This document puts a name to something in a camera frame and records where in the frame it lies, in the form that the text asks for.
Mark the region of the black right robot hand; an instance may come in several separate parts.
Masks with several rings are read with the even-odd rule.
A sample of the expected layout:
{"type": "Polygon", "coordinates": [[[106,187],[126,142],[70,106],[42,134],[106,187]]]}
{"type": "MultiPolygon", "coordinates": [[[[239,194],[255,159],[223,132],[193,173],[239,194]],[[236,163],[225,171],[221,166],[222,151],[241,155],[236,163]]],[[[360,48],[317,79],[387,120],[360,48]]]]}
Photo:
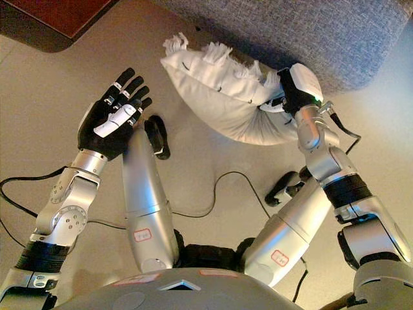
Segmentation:
{"type": "Polygon", "coordinates": [[[291,116],[307,105],[320,108],[323,103],[321,85],[315,73],[301,63],[277,72],[280,91],[259,108],[269,113],[287,113],[291,116]]]}

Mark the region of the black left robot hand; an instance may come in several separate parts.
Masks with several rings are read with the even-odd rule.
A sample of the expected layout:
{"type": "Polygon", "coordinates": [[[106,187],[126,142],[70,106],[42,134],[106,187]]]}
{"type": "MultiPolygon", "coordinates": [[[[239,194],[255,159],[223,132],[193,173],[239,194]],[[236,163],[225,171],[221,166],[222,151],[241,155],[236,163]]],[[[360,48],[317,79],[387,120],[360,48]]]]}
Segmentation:
{"type": "Polygon", "coordinates": [[[142,76],[127,68],[83,116],[77,148],[100,153],[111,161],[124,153],[134,125],[152,103],[142,76]]]}

